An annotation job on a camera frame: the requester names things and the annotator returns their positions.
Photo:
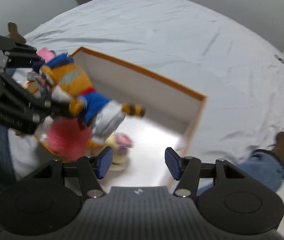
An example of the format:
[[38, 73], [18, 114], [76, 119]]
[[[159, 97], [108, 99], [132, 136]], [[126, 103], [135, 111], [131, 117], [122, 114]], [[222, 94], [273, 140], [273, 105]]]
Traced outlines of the light blue bed sheet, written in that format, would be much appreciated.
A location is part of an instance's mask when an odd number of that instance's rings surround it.
[[243, 162], [284, 131], [284, 56], [239, 23], [187, 0], [94, 0], [25, 36], [28, 44], [86, 47], [207, 96], [189, 155]]

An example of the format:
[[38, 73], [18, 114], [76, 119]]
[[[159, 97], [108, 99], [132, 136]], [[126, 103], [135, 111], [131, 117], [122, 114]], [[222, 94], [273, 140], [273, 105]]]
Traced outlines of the pink fluffy pom-pom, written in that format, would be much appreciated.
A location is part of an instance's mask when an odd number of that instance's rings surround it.
[[47, 143], [64, 161], [76, 161], [88, 154], [86, 143], [91, 137], [90, 127], [79, 124], [78, 118], [59, 117], [48, 129]]

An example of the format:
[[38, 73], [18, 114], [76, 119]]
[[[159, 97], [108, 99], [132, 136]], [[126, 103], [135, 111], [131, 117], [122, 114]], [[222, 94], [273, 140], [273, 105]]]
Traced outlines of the cream crochet plush toy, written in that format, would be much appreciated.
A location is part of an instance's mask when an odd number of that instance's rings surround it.
[[130, 163], [129, 151], [133, 147], [133, 141], [124, 133], [112, 133], [106, 140], [106, 146], [113, 149], [113, 161], [111, 171], [123, 171]]

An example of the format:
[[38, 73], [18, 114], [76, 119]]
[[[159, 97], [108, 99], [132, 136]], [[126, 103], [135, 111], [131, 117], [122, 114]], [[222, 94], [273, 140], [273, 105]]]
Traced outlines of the tiger plush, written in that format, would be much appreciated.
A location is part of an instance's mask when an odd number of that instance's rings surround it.
[[90, 149], [100, 149], [125, 117], [145, 115], [141, 105], [119, 103], [99, 93], [86, 72], [68, 54], [60, 54], [39, 68], [51, 88], [53, 101], [67, 103], [69, 113], [81, 128], [90, 128]]

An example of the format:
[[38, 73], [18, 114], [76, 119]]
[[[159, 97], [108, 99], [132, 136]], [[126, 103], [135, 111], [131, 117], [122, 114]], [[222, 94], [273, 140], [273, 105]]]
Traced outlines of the orange cardboard box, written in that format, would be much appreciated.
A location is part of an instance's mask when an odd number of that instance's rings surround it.
[[165, 149], [182, 157], [201, 119], [206, 96], [130, 62], [81, 47], [72, 57], [90, 77], [98, 92], [118, 102], [146, 108], [143, 118], [126, 117], [118, 127], [133, 140], [129, 163], [123, 171], [108, 171], [101, 181], [113, 186], [167, 186], [173, 179], [165, 164]]

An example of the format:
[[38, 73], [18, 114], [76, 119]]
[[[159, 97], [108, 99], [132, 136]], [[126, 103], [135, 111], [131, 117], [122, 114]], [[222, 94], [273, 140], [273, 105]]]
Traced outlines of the person's right leg in jeans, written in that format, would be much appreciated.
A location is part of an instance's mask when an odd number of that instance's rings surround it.
[[272, 149], [254, 150], [236, 167], [276, 192], [284, 182], [284, 132], [276, 135]]

